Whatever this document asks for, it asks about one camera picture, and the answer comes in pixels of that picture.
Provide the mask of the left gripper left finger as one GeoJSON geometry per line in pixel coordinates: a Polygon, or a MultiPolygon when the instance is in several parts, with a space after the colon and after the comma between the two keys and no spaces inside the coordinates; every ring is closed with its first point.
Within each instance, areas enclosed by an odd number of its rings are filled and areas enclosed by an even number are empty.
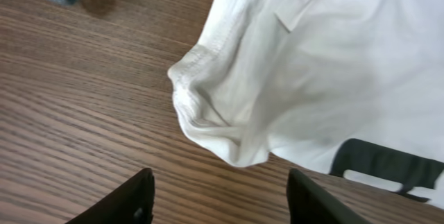
{"type": "Polygon", "coordinates": [[[145,168],[67,224],[151,224],[155,178],[145,168]]]}

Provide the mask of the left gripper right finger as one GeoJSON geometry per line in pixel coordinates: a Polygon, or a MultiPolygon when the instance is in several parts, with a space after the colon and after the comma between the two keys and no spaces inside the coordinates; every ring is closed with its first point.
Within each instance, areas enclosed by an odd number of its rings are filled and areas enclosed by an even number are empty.
{"type": "Polygon", "coordinates": [[[369,224],[298,169],[287,180],[290,224],[369,224]]]}

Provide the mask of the white t-shirt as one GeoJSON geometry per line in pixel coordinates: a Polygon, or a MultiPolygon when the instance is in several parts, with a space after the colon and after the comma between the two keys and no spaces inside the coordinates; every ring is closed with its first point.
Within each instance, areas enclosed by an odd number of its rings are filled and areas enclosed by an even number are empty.
{"type": "Polygon", "coordinates": [[[443,206],[443,0],[214,0],[168,72],[184,134],[443,206]]]}

